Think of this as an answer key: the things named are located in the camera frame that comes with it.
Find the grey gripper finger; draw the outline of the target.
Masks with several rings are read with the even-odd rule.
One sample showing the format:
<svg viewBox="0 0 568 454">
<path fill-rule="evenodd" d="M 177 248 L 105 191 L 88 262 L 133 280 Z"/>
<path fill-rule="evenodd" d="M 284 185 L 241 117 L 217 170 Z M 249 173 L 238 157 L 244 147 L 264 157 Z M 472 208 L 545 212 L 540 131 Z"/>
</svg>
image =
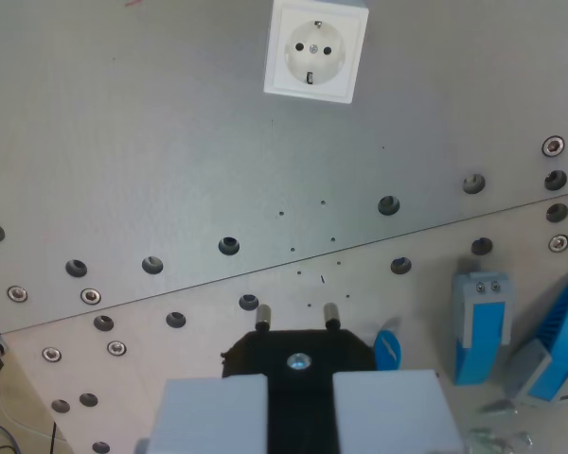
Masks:
<svg viewBox="0 0 568 454">
<path fill-rule="evenodd" d="M 342 453 L 462 453 L 433 370 L 341 372 L 333 396 Z"/>
<path fill-rule="evenodd" d="M 185 378 L 166 382 L 151 434 L 136 453 L 266 453 L 265 376 Z"/>
</svg>

